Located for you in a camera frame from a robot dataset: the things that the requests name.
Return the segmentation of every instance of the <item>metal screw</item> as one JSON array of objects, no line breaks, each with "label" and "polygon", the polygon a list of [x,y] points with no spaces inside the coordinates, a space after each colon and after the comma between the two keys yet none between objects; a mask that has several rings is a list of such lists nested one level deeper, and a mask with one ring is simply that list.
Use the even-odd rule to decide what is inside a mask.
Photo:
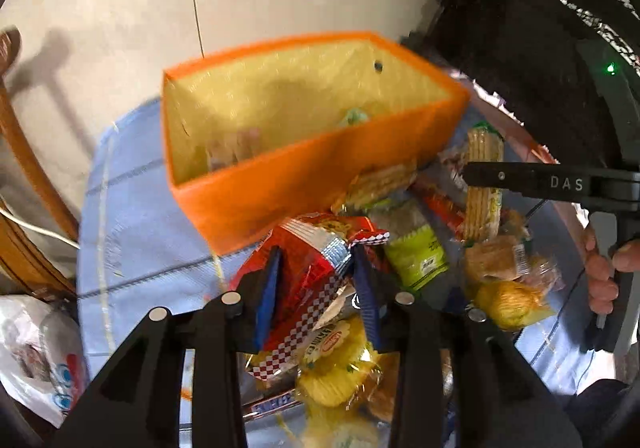
[{"label": "metal screw", "polygon": [[482,323],[486,320],[486,314],[484,313],[484,311],[482,309],[478,309],[477,307],[469,309],[466,315],[474,322]]},{"label": "metal screw", "polygon": [[242,300],[242,297],[240,296],[240,293],[236,293],[236,291],[227,291],[222,295],[221,300],[225,305],[235,305]]},{"label": "metal screw", "polygon": [[396,293],[396,301],[400,305],[411,305],[415,302],[415,297],[407,291],[400,291],[400,293]]},{"label": "metal screw", "polygon": [[154,307],[149,311],[149,319],[154,322],[162,321],[166,318],[167,312],[164,307]]}]

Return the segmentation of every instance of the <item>yellow candy wrapper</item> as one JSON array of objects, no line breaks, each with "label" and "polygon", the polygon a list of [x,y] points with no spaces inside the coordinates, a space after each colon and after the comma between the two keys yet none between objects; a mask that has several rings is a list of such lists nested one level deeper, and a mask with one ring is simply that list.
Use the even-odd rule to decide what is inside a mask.
[{"label": "yellow candy wrapper", "polygon": [[380,382],[380,354],[373,350],[360,316],[319,329],[298,365],[301,398],[326,407],[351,409]]}]

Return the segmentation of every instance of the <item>snack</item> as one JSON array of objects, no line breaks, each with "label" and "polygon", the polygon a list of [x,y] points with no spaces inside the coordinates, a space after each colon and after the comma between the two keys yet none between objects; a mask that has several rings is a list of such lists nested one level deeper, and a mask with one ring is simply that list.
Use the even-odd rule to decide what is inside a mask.
[{"label": "snack", "polygon": [[514,281],[530,275],[524,245],[513,235],[498,235],[465,250],[465,272],[471,282]]},{"label": "snack", "polygon": [[411,190],[446,224],[457,239],[464,238],[465,213],[424,173],[418,174]]},{"label": "snack", "polygon": [[212,139],[206,152],[209,171],[251,159],[260,152],[260,129],[250,127]]},{"label": "snack", "polygon": [[396,405],[400,354],[394,352],[382,356],[378,362],[382,370],[382,381],[367,401],[367,410],[380,421],[391,423]]},{"label": "snack", "polygon": [[351,259],[349,247],[381,243],[387,238],[385,231],[365,217],[314,213],[275,227],[230,284],[234,289],[245,273],[263,269],[272,247],[284,251],[271,332],[262,351],[249,356],[247,371],[266,381],[293,368],[296,350],[344,284]]},{"label": "snack", "polygon": [[418,290],[449,268],[444,249],[415,200],[397,207],[376,208],[369,216],[377,226],[386,225],[390,234],[386,258],[406,287]]},{"label": "snack", "polygon": [[[442,393],[446,399],[449,399],[453,392],[453,371],[448,349],[440,350],[440,360],[442,362]],[[391,423],[398,391],[400,354],[397,352],[383,354],[380,356],[378,365],[382,371],[382,381],[369,397],[367,410],[380,421]]]},{"label": "snack", "polygon": [[481,284],[474,303],[505,331],[517,331],[554,315],[542,291],[514,281]]},{"label": "snack", "polygon": [[[478,123],[467,133],[467,161],[503,161],[504,142],[488,123]],[[465,240],[485,241],[498,234],[502,191],[470,186],[466,191]]]},{"label": "snack", "polygon": [[407,189],[415,181],[415,168],[416,163],[412,161],[359,175],[351,182],[347,192],[331,206],[331,211],[343,215],[362,210],[394,190]]},{"label": "snack", "polygon": [[308,404],[304,448],[377,448],[378,430],[356,411]]},{"label": "snack", "polygon": [[340,320],[315,333],[302,354],[296,388],[322,406],[351,408],[378,385],[379,359],[360,316]]}]

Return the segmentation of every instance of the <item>candy wrapper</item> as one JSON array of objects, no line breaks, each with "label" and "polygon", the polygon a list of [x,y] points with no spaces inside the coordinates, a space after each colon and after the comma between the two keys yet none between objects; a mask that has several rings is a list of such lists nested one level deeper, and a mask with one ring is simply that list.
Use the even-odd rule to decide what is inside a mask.
[{"label": "candy wrapper", "polygon": [[263,269],[272,247],[284,251],[271,333],[263,351],[250,357],[248,372],[268,381],[294,367],[296,350],[344,285],[350,246],[380,244],[387,239],[388,233],[367,218],[323,213],[289,219],[274,228],[231,283],[232,289],[238,287],[245,273]]},{"label": "candy wrapper", "polygon": [[378,386],[379,359],[360,316],[337,321],[314,334],[300,359],[296,388],[304,401],[352,409]]},{"label": "candy wrapper", "polygon": [[358,176],[331,206],[331,211],[336,215],[360,211],[395,190],[407,189],[415,181],[415,168],[416,163],[412,161]]},{"label": "candy wrapper", "polygon": [[[504,142],[488,123],[478,123],[467,133],[467,161],[503,161]],[[466,191],[465,239],[485,241],[498,234],[502,191],[470,186]]]},{"label": "candy wrapper", "polygon": [[462,240],[465,233],[465,212],[456,205],[425,173],[418,174],[411,191],[435,213],[454,238]]},{"label": "candy wrapper", "polygon": [[389,231],[386,258],[406,287],[418,290],[449,268],[444,249],[415,200],[375,208],[369,216]]}]

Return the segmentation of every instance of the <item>hand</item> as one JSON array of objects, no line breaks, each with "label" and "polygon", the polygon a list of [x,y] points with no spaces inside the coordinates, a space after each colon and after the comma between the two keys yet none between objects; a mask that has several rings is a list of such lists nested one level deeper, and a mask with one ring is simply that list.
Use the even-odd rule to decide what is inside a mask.
[{"label": "hand", "polygon": [[587,258],[584,268],[588,277],[589,307],[594,313],[609,314],[613,301],[618,297],[618,285],[611,280],[613,269],[618,271],[640,271],[640,241],[630,241],[613,255],[612,263],[598,253],[593,229],[586,229],[584,247]]}]

